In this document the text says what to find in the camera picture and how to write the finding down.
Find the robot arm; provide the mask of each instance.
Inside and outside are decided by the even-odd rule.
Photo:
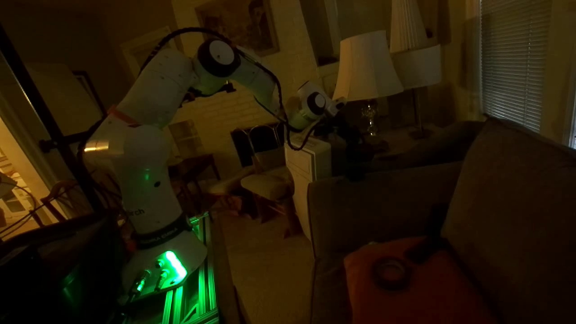
[[[190,92],[212,96],[228,82],[248,89],[253,100],[291,132],[303,130],[325,114],[334,116],[325,94],[318,87],[303,85],[298,91],[302,109],[287,121],[275,76],[222,40],[204,42],[192,60],[177,51],[159,51],[84,146],[84,161],[116,179],[122,209],[138,245],[125,265],[123,292],[129,292],[134,281],[152,290],[168,289],[185,278],[167,281],[165,276],[161,280],[167,271],[150,271],[165,249],[185,260],[185,271],[194,271],[204,258],[203,245],[183,229],[185,218],[167,177],[168,141],[161,128]]]
[[[179,109],[186,92],[206,98],[219,92],[228,82],[248,89],[253,100],[275,119],[285,123],[291,132],[300,132],[323,116],[336,116],[332,101],[318,87],[305,83],[298,91],[302,109],[287,119],[280,107],[276,78],[222,40],[201,44],[192,62],[177,51],[158,53],[114,112],[136,125],[161,128]]]

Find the couch cushion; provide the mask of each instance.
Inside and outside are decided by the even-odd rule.
[[[469,148],[442,236],[503,323],[576,323],[576,159],[489,121]]]
[[[410,263],[402,254],[422,238],[370,244],[345,258],[345,278],[354,324],[402,323],[437,324],[496,323],[482,296],[458,271],[446,251],[433,253],[424,263]],[[379,258],[393,258],[408,269],[406,287],[384,290],[372,278]]]

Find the floor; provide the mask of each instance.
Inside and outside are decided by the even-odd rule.
[[[222,217],[231,281],[248,324],[307,324],[312,253],[303,236],[284,238],[285,220]]]

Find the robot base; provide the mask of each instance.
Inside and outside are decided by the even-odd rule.
[[[122,271],[120,305],[147,299],[179,287],[203,263],[206,249],[194,233],[183,231],[176,238],[136,251]]]

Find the cabinet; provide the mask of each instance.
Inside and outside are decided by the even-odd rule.
[[[309,139],[300,152],[284,146],[285,168],[293,181],[293,209],[303,236],[311,242],[307,186],[314,181],[330,177],[330,146],[320,139]]]

